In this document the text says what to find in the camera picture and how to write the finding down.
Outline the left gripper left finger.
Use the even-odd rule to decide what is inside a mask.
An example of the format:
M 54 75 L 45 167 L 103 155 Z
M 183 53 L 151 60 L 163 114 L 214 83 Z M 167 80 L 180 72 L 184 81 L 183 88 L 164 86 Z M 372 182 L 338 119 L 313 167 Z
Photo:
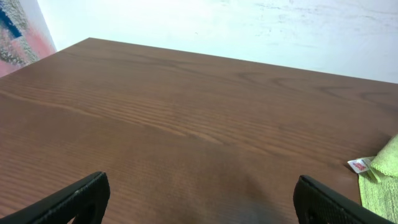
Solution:
M 107 175 L 99 171 L 1 218 L 1 224 L 101 224 L 109 198 Z

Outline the green microfiber cloth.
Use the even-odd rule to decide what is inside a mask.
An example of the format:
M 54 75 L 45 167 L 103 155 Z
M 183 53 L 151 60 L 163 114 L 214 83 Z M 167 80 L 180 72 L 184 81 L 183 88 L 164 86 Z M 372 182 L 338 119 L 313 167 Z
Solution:
M 348 165 L 358 174 L 362 206 L 397 223 L 397 136 L 376 156 L 354 159 Z

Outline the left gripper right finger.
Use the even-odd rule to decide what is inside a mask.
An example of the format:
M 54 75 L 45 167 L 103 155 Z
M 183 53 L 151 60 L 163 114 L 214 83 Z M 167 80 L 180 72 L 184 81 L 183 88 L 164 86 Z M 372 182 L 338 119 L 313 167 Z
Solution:
M 393 224 L 308 175 L 301 175 L 293 194 L 300 224 Z

